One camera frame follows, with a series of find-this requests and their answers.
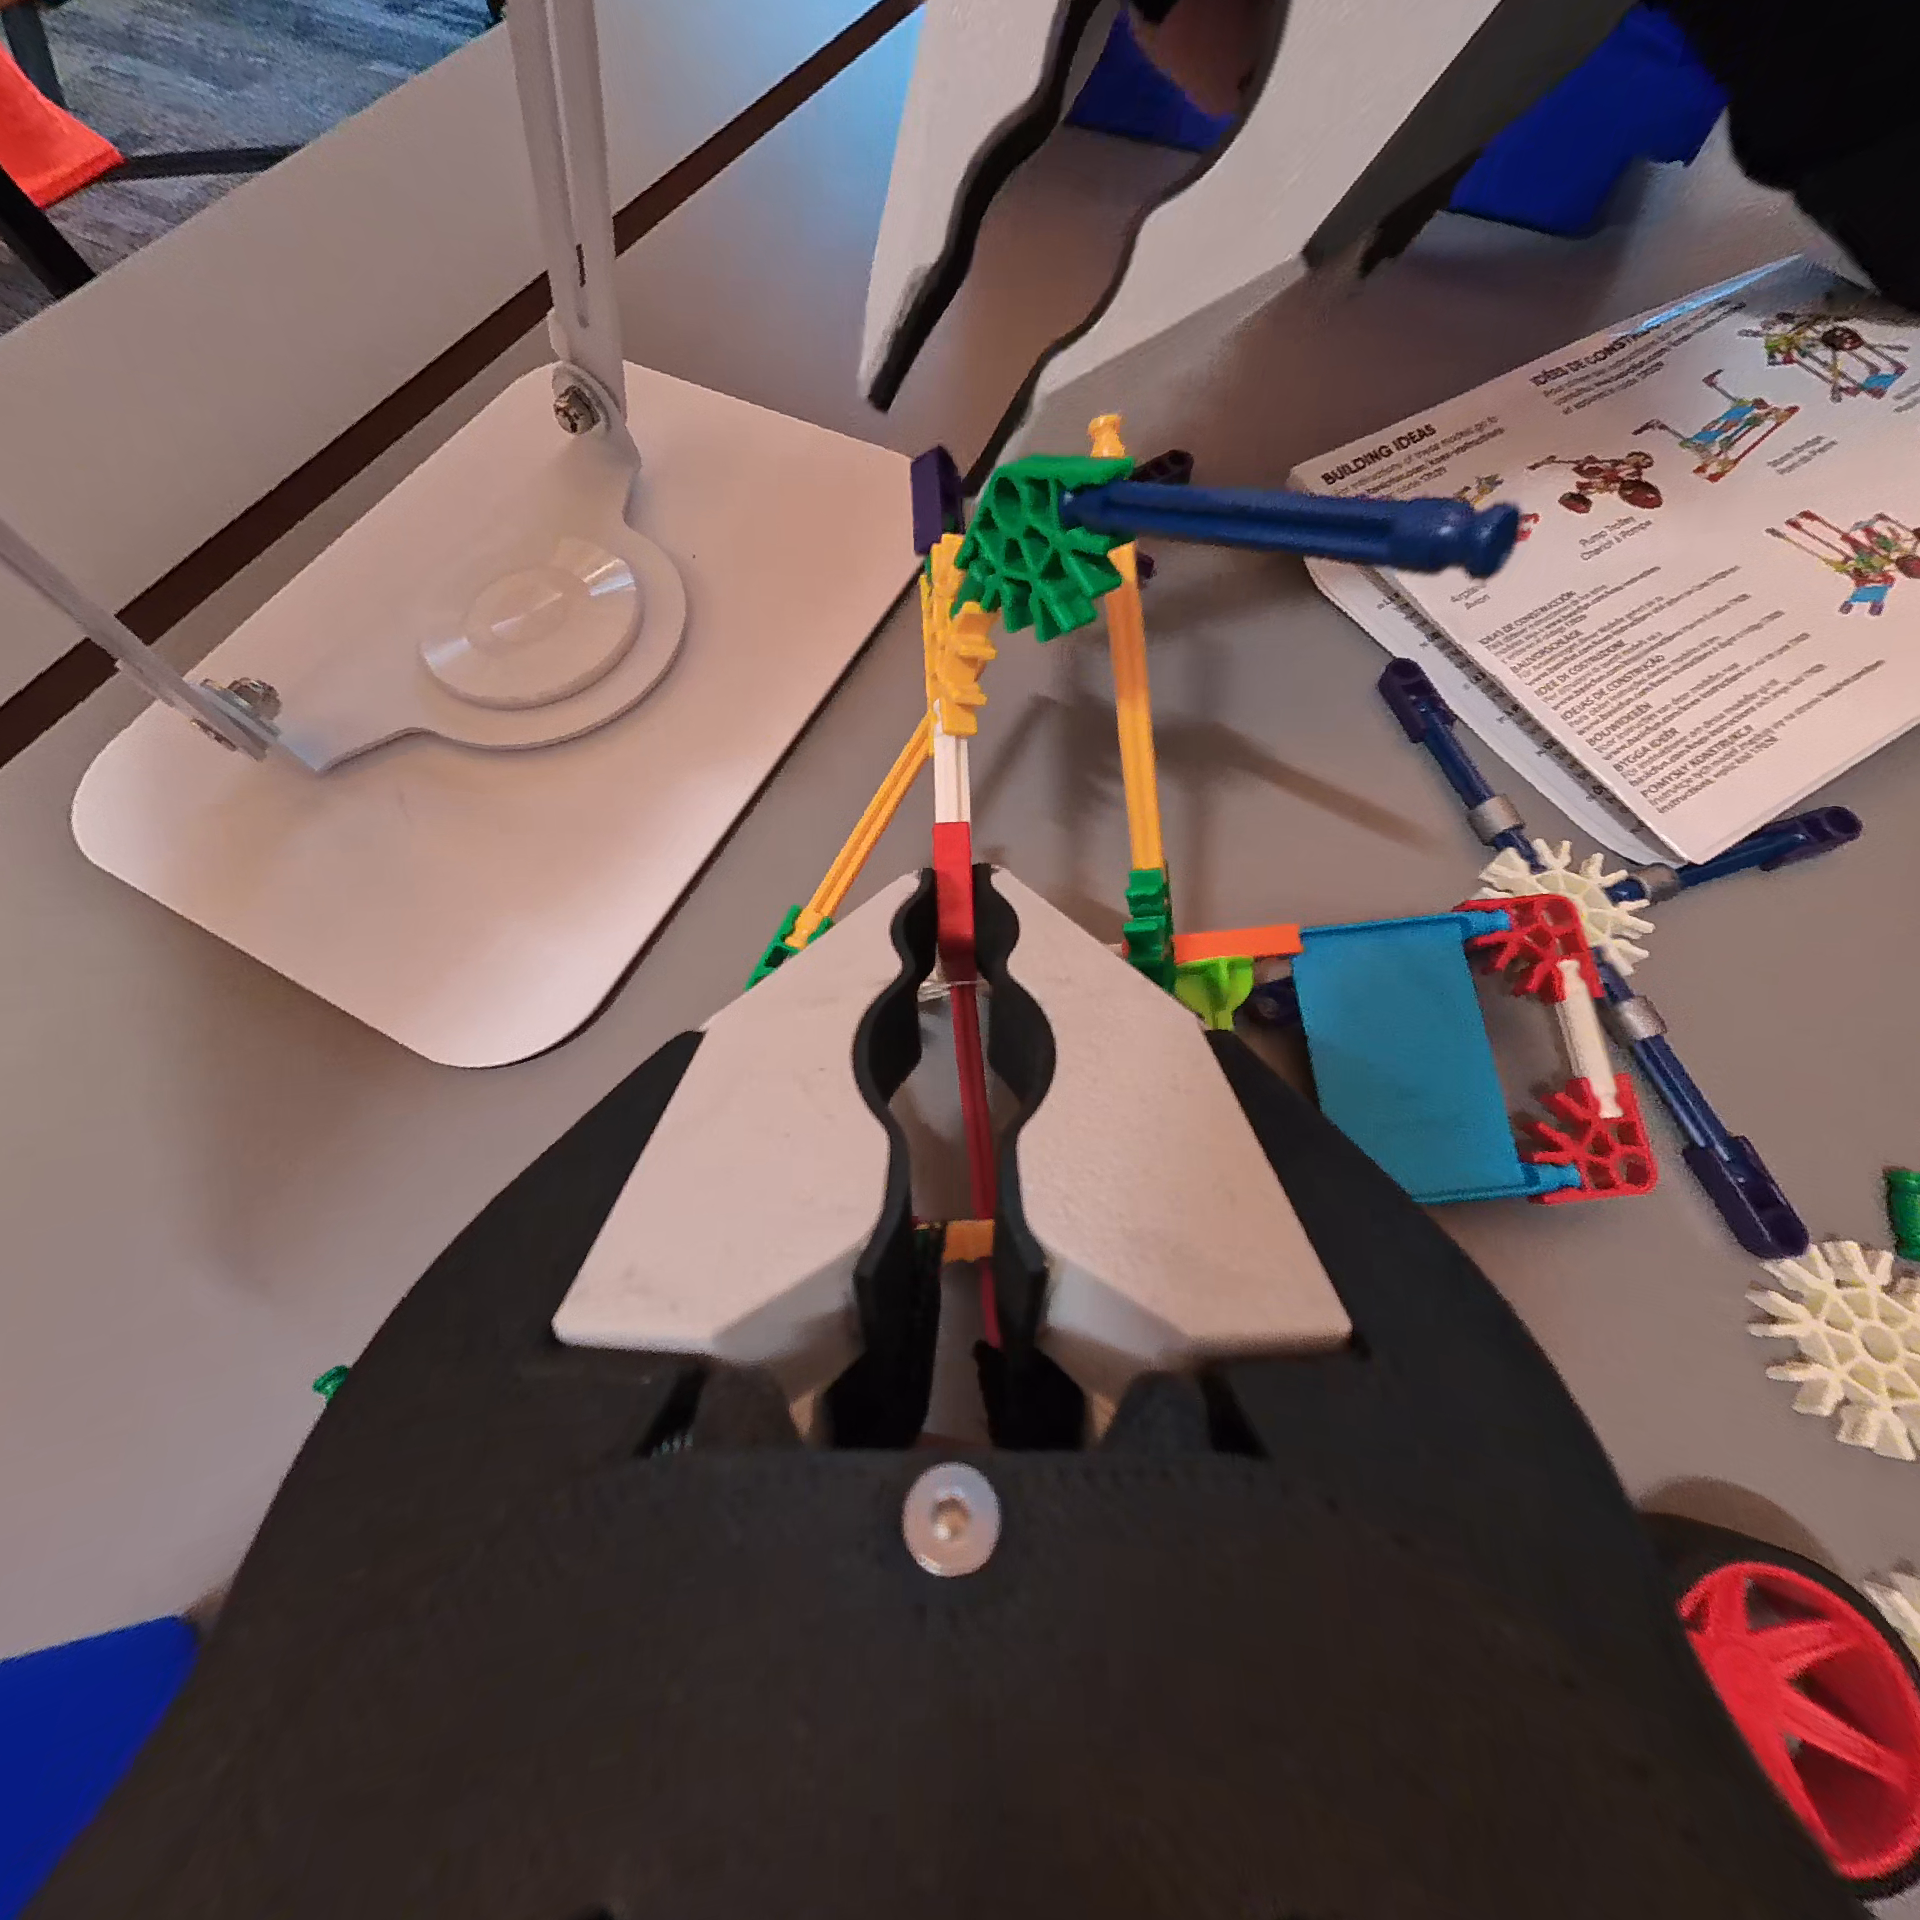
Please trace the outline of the person's right forearm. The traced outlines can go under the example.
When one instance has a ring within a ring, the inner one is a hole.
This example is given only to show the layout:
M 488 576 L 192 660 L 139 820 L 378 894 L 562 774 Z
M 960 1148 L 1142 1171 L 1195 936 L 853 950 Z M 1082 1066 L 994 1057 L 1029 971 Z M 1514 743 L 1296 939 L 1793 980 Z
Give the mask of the person's right forearm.
M 1917 310 L 1917 6 L 1661 3 L 1726 94 L 1742 171 Z

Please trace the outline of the colourful toy construction model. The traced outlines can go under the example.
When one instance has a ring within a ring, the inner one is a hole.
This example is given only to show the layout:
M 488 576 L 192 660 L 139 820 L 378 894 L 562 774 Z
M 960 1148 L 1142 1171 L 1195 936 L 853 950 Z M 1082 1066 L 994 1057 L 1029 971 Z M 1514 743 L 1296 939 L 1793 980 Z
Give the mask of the colourful toy construction model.
M 1535 1208 L 1648 1193 L 1658 1178 L 1641 1103 L 1615 1067 L 1597 952 L 1577 906 L 1533 880 L 1422 919 L 1182 934 L 1162 847 L 1145 660 L 1137 538 L 1375 562 L 1490 579 L 1521 515 L 1450 496 L 1312 496 L 1205 490 L 1190 464 L 1136 464 L 1119 422 L 1088 455 L 1030 455 L 992 472 L 966 505 L 946 449 L 907 470 L 918 558 L 922 718 L 827 873 L 761 952 L 749 986 L 813 947 L 922 770 L 946 976 L 973 959 L 968 740 L 994 634 L 1106 634 L 1130 870 L 1119 959 L 1225 1033 L 1287 963 L 1315 1103 L 1410 1198 Z

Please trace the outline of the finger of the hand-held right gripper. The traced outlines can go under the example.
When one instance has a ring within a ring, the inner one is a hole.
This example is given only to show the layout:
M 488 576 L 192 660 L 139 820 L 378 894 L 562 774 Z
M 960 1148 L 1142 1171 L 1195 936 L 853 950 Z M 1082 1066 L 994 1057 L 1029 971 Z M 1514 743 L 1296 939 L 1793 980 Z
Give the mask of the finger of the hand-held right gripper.
M 1033 414 L 1128 353 L 1250 312 L 1497 12 L 1493 3 L 1298 3 L 1234 136 L 1147 208 L 1086 324 L 1033 368 L 968 481 L 1030 450 Z
M 1109 3 L 925 3 L 871 258 L 857 383 L 887 414 L 1011 171 L 1097 60 Z

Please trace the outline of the clear suction dome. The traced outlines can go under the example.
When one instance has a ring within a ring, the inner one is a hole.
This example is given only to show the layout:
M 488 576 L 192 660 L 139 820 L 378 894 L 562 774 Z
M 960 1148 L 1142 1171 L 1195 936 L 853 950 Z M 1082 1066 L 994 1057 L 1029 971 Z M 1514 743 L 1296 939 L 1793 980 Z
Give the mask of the clear suction dome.
M 545 560 L 478 588 L 466 612 L 417 646 L 447 695 L 488 712 L 559 705 L 603 681 L 633 650 L 643 612 L 634 568 L 565 538 Z

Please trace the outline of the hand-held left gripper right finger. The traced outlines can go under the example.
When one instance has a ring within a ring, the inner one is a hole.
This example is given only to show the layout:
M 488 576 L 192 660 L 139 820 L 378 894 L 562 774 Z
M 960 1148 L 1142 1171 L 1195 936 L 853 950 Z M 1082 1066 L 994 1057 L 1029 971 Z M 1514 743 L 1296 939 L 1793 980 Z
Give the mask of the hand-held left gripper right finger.
M 1331 1353 L 1352 1322 L 1199 1023 L 1007 871 L 978 867 L 997 1144 L 975 1351 L 1001 1449 L 1074 1449 L 1139 1377 Z

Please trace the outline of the instruction booklet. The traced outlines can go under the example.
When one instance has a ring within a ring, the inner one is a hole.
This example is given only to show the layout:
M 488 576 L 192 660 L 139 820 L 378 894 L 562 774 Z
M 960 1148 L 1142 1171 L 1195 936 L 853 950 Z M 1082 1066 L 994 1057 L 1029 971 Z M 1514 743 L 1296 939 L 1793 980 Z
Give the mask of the instruction booklet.
M 1605 848 L 1702 863 L 1914 727 L 1914 318 L 1789 256 L 1301 462 L 1513 505 L 1487 582 L 1310 560 Z

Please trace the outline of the orange block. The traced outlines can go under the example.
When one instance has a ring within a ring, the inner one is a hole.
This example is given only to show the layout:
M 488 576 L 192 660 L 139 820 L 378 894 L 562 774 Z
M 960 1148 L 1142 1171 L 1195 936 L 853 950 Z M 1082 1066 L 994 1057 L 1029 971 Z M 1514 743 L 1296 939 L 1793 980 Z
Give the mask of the orange block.
M 2 43 L 2 167 L 35 208 L 50 208 L 102 180 L 122 153 L 73 112 L 51 103 Z

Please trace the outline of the white mount bracket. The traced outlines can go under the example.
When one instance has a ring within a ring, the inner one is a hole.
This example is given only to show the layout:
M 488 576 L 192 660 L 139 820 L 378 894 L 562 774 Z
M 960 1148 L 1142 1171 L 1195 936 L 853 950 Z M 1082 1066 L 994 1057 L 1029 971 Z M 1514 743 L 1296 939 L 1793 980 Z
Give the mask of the white mount bracket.
M 419 737 L 479 753 L 582 739 L 643 702 L 677 660 L 688 598 L 677 562 L 630 527 L 637 450 L 618 423 L 570 438 L 526 375 L 346 527 L 201 666 L 237 720 L 322 775 Z M 626 558 L 643 593 L 623 663 L 587 692 L 533 712 L 447 695 L 419 640 L 478 588 L 545 560 L 565 538 Z

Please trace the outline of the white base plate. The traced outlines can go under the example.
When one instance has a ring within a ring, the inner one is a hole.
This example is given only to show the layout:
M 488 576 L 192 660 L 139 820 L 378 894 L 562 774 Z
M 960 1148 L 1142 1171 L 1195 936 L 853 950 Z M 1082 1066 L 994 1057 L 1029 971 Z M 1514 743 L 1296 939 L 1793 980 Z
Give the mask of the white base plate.
M 147 710 L 80 851 L 431 1064 L 582 1026 L 914 562 L 902 454 L 626 383 L 634 450 L 514 379 L 201 663 L 283 755 Z

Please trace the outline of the blue plastic bin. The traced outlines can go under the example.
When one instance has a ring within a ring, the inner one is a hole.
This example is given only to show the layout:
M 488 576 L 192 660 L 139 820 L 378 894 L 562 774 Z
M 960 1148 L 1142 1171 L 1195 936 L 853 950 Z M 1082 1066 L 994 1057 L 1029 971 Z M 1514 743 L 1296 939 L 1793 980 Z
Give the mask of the blue plastic bin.
M 2 1916 L 21 1916 L 173 1706 L 201 1650 L 161 1616 L 2 1662 Z

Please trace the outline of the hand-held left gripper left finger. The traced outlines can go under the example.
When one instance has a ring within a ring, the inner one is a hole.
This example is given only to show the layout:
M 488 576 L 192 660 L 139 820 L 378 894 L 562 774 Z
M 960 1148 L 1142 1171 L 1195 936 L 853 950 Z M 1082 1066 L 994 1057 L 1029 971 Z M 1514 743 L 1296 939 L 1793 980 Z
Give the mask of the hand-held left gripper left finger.
M 938 1283 L 891 1098 L 920 1060 L 928 871 L 712 1015 L 552 1316 L 570 1348 L 672 1353 L 822 1394 L 841 1447 L 925 1423 Z

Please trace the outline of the blue rod cross assembly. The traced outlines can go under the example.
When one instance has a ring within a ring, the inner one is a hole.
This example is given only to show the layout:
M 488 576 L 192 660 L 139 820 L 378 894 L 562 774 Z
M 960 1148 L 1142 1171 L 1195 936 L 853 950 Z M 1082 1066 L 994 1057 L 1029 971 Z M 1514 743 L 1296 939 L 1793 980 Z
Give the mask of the blue rod cross assembly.
M 1802 1219 L 1774 1183 L 1759 1152 L 1731 1135 L 1702 1096 L 1665 1038 L 1650 1001 L 1629 984 L 1645 959 L 1650 907 L 1736 873 L 1774 873 L 1806 858 L 1851 847 L 1863 830 L 1847 807 L 1813 807 L 1766 824 L 1721 855 L 1681 867 L 1614 870 L 1605 855 L 1573 859 L 1567 842 L 1549 843 L 1525 830 L 1513 803 L 1498 795 L 1455 739 L 1455 715 L 1426 673 L 1410 658 L 1390 658 L 1377 692 L 1403 735 L 1423 747 L 1466 810 L 1493 859 L 1478 878 L 1495 894 L 1567 899 L 1593 950 L 1606 1018 L 1632 1057 L 1641 1081 L 1672 1120 L 1695 1184 L 1747 1255 L 1765 1263 L 1797 1260 L 1810 1249 Z

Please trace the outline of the black wheel red hub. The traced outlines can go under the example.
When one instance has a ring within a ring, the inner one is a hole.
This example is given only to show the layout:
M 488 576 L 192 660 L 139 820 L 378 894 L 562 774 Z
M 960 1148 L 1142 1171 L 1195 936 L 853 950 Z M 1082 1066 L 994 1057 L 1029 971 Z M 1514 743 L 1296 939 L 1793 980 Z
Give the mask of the black wheel red hub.
M 1721 1707 L 1863 1902 L 1917 1881 L 1917 1668 L 1858 1586 L 1730 1528 L 1645 1515 Z

